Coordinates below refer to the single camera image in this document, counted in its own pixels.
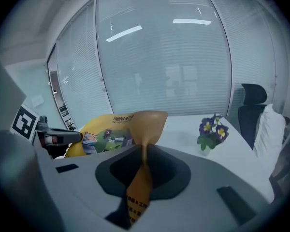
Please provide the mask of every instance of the white table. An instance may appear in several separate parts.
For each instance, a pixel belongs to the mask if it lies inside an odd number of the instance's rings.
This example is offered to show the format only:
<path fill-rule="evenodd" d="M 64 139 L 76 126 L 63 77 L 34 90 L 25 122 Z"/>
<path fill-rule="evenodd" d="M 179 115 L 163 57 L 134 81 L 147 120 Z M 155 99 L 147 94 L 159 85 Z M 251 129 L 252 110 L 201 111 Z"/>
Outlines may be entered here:
<path fill-rule="evenodd" d="M 169 147 L 182 152 L 200 156 L 219 163 L 232 173 L 254 187 L 269 203 L 274 200 L 274 192 L 269 177 L 256 155 L 241 134 L 225 119 L 220 121 L 229 127 L 226 141 L 216 146 L 205 156 L 197 138 L 199 125 L 204 117 L 213 115 L 169 116 L 162 135 L 156 145 Z"/>

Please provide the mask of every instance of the purple flower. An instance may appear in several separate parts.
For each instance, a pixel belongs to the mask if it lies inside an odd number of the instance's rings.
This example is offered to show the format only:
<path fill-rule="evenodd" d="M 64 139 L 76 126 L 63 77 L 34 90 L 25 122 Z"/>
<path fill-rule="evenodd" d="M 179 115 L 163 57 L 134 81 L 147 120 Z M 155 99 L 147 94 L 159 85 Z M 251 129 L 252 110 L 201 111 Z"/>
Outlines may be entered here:
<path fill-rule="evenodd" d="M 216 121 L 219 122 L 219 120 L 222 118 L 221 115 L 216 115 L 216 113 L 214 114 L 214 116 L 211 117 L 211 120 L 213 121 L 213 123 Z"/>
<path fill-rule="evenodd" d="M 229 128 L 224 125 L 216 126 L 216 136 L 220 141 L 223 142 L 227 138 L 227 136 L 229 135 L 229 133 L 227 133 L 228 129 Z"/>
<path fill-rule="evenodd" d="M 200 134 L 210 133 L 212 126 L 213 126 L 213 121 L 211 118 L 202 119 L 202 124 L 200 124 L 200 127 L 199 127 Z"/>

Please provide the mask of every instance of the window blind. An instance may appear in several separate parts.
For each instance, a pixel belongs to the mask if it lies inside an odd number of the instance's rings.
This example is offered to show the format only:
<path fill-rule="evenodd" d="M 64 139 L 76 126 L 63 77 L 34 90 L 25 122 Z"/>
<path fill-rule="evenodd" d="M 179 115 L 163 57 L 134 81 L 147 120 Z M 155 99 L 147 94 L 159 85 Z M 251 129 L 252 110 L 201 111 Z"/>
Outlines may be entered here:
<path fill-rule="evenodd" d="M 56 44 L 62 95 L 78 128 L 99 115 L 112 113 L 99 73 L 93 26 L 90 3 L 69 22 Z"/>
<path fill-rule="evenodd" d="M 230 53 L 209 0 L 97 0 L 96 28 L 114 113 L 226 114 Z"/>
<path fill-rule="evenodd" d="M 242 83 L 259 84 L 267 93 L 266 104 L 273 100 L 275 57 L 271 35 L 255 0 L 213 0 L 224 20 L 232 48 L 234 95 L 227 118 L 238 130 L 237 110 L 243 105 Z"/>

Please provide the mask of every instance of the potted flower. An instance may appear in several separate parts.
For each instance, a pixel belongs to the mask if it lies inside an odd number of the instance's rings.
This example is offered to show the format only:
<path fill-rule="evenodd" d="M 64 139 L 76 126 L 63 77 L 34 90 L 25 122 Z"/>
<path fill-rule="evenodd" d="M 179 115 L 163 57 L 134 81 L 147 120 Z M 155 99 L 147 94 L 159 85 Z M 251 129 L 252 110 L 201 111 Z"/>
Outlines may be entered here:
<path fill-rule="evenodd" d="M 200 136 L 197 144 L 201 145 L 201 150 L 204 151 L 208 146 L 214 149 L 218 144 L 224 142 L 228 137 L 228 127 L 220 122 L 222 116 L 214 114 L 211 118 L 203 118 L 199 127 Z"/>

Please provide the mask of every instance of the white pillow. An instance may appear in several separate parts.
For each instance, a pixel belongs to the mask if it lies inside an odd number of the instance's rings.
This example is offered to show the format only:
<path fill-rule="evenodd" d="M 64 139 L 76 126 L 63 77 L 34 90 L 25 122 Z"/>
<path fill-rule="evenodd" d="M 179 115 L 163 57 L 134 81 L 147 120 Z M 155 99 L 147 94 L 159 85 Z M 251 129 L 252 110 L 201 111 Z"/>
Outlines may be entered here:
<path fill-rule="evenodd" d="M 268 177 L 274 171 L 277 163 L 286 125 L 284 117 L 276 113 L 272 106 L 273 104 L 267 105 L 260 116 L 253 146 L 253 151 L 261 161 Z"/>

